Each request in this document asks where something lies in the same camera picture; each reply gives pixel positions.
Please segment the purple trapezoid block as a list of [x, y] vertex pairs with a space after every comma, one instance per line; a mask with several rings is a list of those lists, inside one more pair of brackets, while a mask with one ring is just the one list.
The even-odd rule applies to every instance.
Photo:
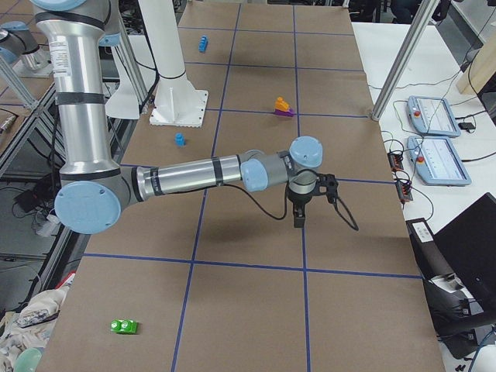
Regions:
[[289, 108], [288, 110], [280, 110], [280, 109], [276, 108], [274, 110], [274, 114], [279, 115], [279, 116], [285, 116], [285, 117], [294, 117], [295, 116], [295, 112], [292, 108]]

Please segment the orange trapezoid block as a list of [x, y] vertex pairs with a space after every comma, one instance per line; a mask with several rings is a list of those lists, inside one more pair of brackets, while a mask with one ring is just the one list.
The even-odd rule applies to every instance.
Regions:
[[281, 111], [281, 112], [289, 112], [290, 111], [290, 105], [282, 98], [282, 97], [277, 97], [275, 103], [274, 103], [274, 109]]

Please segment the black relay board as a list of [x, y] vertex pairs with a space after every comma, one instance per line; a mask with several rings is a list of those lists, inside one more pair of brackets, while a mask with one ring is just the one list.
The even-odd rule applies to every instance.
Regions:
[[393, 172], [404, 170], [402, 152], [390, 151], [387, 153], [387, 158]]

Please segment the small blue block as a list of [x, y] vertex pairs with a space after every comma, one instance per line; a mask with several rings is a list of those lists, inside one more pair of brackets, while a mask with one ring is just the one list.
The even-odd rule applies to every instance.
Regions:
[[174, 136], [174, 142], [177, 146], [185, 146], [186, 139], [182, 133], [176, 133]]

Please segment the lower teach pendant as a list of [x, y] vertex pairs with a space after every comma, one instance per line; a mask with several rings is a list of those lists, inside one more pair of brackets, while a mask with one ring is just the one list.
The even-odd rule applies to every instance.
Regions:
[[472, 180], [447, 136], [410, 136], [407, 151], [414, 172], [431, 186], [467, 186]]

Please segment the teach pendant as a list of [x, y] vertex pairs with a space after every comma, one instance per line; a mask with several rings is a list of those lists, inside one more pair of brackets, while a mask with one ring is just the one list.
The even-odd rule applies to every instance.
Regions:
[[431, 186], [467, 186], [472, 180], [447, 136], [410, 136], [407, 151], [414, 172]]
[[422, 135], [450, 138], [461, 135], [446, 98], [410, 96], [407, 100], [407, 113], [410, 123]]

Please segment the upper teach pendant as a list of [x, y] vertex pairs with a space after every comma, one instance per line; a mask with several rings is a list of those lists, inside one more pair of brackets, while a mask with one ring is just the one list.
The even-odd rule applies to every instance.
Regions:
[[461, 135], [446, 98], [410, 96], [407, 100], [407, 113], [410, 123], [422, 135], [450, 138]]

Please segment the black laptop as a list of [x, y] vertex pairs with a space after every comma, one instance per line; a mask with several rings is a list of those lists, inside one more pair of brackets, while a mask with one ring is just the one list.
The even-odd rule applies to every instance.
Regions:
[[495, 308], [495, 197], [487, 192], [434, 236], [439, 251], [484, 309]]

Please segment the black device with white label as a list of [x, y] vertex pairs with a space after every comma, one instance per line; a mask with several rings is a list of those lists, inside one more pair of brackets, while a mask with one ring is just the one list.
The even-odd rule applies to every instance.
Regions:
[[455, 300], [464, 299], [463, 283], [439, 251], [427, 221], [411, 219], [406, 226], [438, 336], [446, 339], [490, 324], [482, 309], [458, 307]]

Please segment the black power adapter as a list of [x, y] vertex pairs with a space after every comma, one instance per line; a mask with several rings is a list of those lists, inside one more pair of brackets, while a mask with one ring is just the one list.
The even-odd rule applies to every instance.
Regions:
[[471, 123], [471, 122], [459, 122], [458, 126], [467, 132], [474, 131], [476, 129], [476, 126]]

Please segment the long blue stud block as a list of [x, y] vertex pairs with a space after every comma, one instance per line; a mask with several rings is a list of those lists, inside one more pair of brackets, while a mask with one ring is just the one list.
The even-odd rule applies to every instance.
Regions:
[[206, 35], [202, 35], [198, 42], [198, 51], [200, 53], [204, 53], [208, 47], [208, 37]]

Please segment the green two-stud block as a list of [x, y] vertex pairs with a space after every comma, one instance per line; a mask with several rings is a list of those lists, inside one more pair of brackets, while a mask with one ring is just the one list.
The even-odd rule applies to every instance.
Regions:
[[133, 319], [113, 319], [110, 323], [110, 330], [117, 334], [135, 335], [138, 325], [139, 323]]

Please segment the patterned cloth bag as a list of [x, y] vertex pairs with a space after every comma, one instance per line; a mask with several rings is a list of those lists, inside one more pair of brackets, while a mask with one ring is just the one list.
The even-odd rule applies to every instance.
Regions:
[[1, 335], [1, 371], [14, 371], [25, 350], [47, 346], [67, 292], [67, 288], [43, 291], [7, 321]]

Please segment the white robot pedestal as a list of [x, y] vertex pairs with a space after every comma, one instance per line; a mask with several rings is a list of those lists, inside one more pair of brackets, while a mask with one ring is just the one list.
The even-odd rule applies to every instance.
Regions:
[[200, 127], [208, 92], [188, 80], [172, 1], [139, 2], [159, 74], [150, 123], [155, 126]]

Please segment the aluminium frame post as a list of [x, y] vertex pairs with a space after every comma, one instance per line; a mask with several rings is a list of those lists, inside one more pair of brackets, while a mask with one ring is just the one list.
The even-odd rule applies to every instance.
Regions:
[[420, 3], [419, 9], [412, 20], [412, 24], [408, 29], [406, 37], [404, 38], [401, 48], [394, 59], [394, 63], [392, 64], [388, 76], [381, 88], [372, 112], [370, 113], [370, 117], [374, 121], [379, 121], [384, 113], [384, 110], [386, 109], [386, 106], [390, 101], [391, 96], [393, 95], [394, 90], [396, 89], [419, 40], [422, 37], [431, 16], [434, 14], [438, 3], [439, 1], [434, 0], [422, 1]]

